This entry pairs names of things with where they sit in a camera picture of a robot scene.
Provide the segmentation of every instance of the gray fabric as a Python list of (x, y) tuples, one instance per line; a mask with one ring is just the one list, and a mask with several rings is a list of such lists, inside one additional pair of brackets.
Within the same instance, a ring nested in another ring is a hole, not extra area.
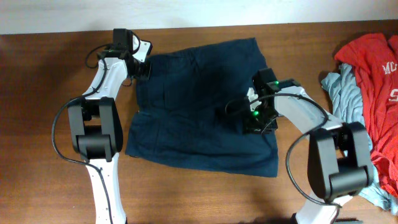
[[(358, 121), (365, 126), (361, 90), (356, 85), (352, 66), (344, 63), (340, 65), (340, 70), (341, 75), (339, 73), (329, 73), (321, 81), (322, 88), (329, 93), (332, 100), (333, 115), (347, 123)], [(369, 150), (372, 150), (373, 145), (369, 135), (368, 145)], [(363, 189), (359, 195), (374, 205), (384, 210), (391, 210), (393, 215), (397, 215), (397, 199), (380, 188), (379, 175), (375, 166), (373, 166), (373, 172), (374, 180), (372, 185)]]

